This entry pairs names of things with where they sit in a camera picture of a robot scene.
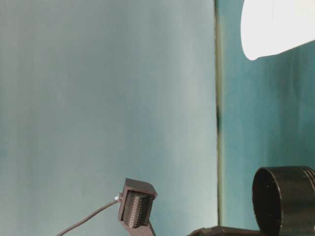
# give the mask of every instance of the black cylindrical object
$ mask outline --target black cylindrical object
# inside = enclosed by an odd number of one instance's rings
[[[315,235],[315,172],[311,168],[260,168],[252,184],[252,202],[264,234]]]
[[[263,236],[257,230],[243,230],[223,226],[215,226],[212,228],[201,228],[193,231],[188,236]]]

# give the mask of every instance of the wire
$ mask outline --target wire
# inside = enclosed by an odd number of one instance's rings
[[[64,234],[68,233],[70,230],[73,230],[73,229],[77,228],[78,226],[80,226],[80,225],[84,224],[85,222],[87,222],[88,220],[90,220],[95,215],[99,214],[101,211],[105,210],[106,208],[109,208],[110,206],[112,206],[113,204],[115,204],[117,202],[118,202],[118,200],[114,200],[114,201],[112,201],[112,202],[102,206],[101,208],[97,209],[96,211],[94,211],[93,213],[91,213],[90,215],[85,217],[83,220],[81,220],[78,223],[70,226],[69,228],[65,229],[64,231],[62,231],[61,233],[57,234],[56,236],[62,236]]]

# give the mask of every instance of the black cable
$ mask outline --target black cable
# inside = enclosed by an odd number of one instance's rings
[[[101,208],[97,209],[96,211],[94,211],[93,213],[91,213],[90,215],[88,215],[87,217],[85,217],[83,220],[79,221],[78,223],[70,226],[69,228],[65,229],[64,231],[62,231],[61,233],[57,234],[57,236],[62,236],[65,233],[68,233],[70,230],[73,230],[75,228],[77,228],[78,226],[84,224],[85,222],[87,222],[89,219],[91,219],[93,216],[99,214],[101,211],[105,210],[106,208],[109,208],[111,205],[117,203],[118,200],[114,200],[104,206],[102,206]]]

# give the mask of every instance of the teal wall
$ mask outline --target teal wall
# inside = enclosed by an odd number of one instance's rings
[[[157,235],[217,224],[211,0],[0,0],[0,235],[152,183]],[[117,235],[118,206],[69,236]]]
[[[242,5],[216,1],[220,222],[255,229],[256,169],[315,167],[315,43],[249,61],[241,46]]]

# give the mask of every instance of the cable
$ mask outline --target cable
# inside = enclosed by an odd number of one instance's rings
[[[110,206],[112,206],[113,204],[117,203],[118,200],[114,200],[104,206],[102,206],[101,208],[97,209],[96,211],[94,211],[93,213],[91,213],[90,215],[88,215],[87,217],[85,217],[83,220],[79,221],[78,223],[70,226],[69,228],[65,229],[64,231],[62,231],[61,233],[57,234],[56,236],[62,236],[66,233],[68,233],[70,230],[73,230],[75,228],[77,228],[78,226],[84,224],[85,222],[87,222],[88,220],[90,220],[93,216],[99,214],[101,211],[105,210],[106,208],[109,208]]]

